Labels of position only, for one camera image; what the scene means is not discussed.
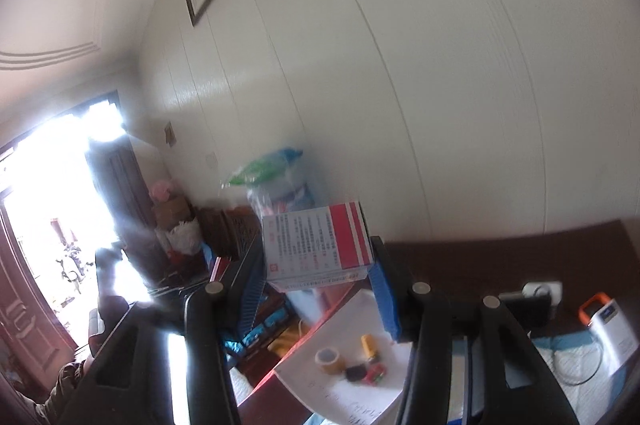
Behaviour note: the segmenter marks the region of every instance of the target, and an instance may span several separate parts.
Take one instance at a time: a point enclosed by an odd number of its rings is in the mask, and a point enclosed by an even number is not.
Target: wooden door
[[[90,140],[85,158],[116,233],[127,245],[129,261],[143,277],[160,280],[168,260],[153,231],[153,202],[129,136],[125,134],[111,142]]]
[[[0,208],[0,335],[46,391],[73,361],[76,343],[42,296]]]

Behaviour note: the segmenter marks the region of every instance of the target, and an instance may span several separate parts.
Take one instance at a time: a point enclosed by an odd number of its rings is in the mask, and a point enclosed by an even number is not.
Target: yellow marker
[[[362,342],[362,348],[364,349],[364,355],[367,357],[367,361],[370,363],[380,361],[380,354],[378,352],[376,341],[371,335],[361,336],[360,342]]]

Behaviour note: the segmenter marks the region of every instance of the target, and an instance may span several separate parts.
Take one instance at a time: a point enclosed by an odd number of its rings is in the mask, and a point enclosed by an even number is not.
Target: doorway
[[[0,210],[16,252],[78,346],[97,306],[95,250],[118,238],[85,158],[89,140],[124,134],[108,100],[44,123],[0,156]]]

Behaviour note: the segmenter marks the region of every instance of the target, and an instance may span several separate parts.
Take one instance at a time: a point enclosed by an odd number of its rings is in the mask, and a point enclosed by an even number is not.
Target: red object
[[[174,266],[180,266],[186,258],[184,254],[175,251],[174,249],[170,249],[166,254],[169,257],[169,262]]]
[[[351,215],[353,216],[353,226],[356,228],[356,235],[358,236],[358,242],[360,243],[360,252],[362,253],[362,264],[371,264],[373,261],[369,257],[367,251],[367,245],[364,242],[364,233],[362,231],[362,225],[360,224],[360,218],[358,217],[358,209],[356,204],[352,201],[349,203],[351,209]]]
[[[580,322],[585,326],[588,326],[589,323],[591,322],[591,318],[587,315],[585,310],[594,302],[599,302],[603,306],[606,306],[611,302],[611,297],[609,297],[609,295],[601,291],[599,293],[596,293],[593,297],[587,300],[587,302],[585,302],[582,306],[580,306],[580,308],[578,309],[578,317],[580,319]]]
[[[368,385],[377,385],[380,380],[385,378],[386,367],[384,363],[372,363],[367,371],[367,376],[364,377],[363,382]]]
[[[331,219],[334,224],[335,242],[340,254],[340,265],[343,269],[359,266],[356,244],[351,233],[351,224],[345,205],[332,205],[329,207]]]
[[[211,272],[211,281],[222,279],[222,275],[225,273],[227,266],[231,264],[231,259],[229,257],[218,257],[216,259],[216,264],[213,267],[213,272]]]

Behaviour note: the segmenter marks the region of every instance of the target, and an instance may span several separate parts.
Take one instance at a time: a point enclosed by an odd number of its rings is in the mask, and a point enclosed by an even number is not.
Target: desk surface
[[[386,243],[386,247],[416,280],[461,299],[478,301],[489,294],[519,291],[529,281],[562,281],[562,306],[541,335],[584,329],[577,319],[578,307],[598,291],[630,307],[640,301],[640,261],[620,221],[516,239]],[[358,289],[350,291],[326,318]],[[632,324],[640,336],[640,317]],[[637,367],[628,377],[630,382],[634,376],[640,383]],[[635,388],[629,388],[619,400],[632,401],[634,394]],[[243,425],[301,425],[310,416],[273,372],[239,406],[239,413]],[[610,420],[605,416],[599,423]]]

